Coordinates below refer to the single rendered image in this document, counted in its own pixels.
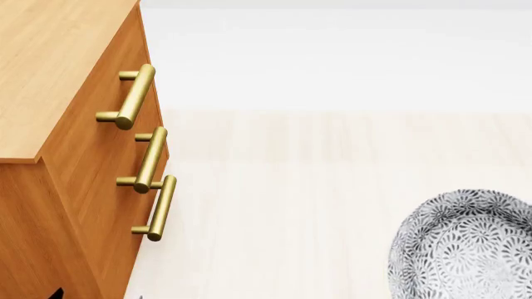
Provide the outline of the wooden cabinet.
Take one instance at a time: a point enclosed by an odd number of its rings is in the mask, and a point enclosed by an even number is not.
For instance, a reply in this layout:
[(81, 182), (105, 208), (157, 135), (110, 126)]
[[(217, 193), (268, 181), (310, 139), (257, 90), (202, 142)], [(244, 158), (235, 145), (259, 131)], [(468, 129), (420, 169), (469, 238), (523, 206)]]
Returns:
[(125, 295), (158, 189), (116, 179), (163, 126), (155, 78), (132, 129), (96, 112), (120, 110), (119, 71), (143, 64), (140, 0), (0, 0), (0, 299)]

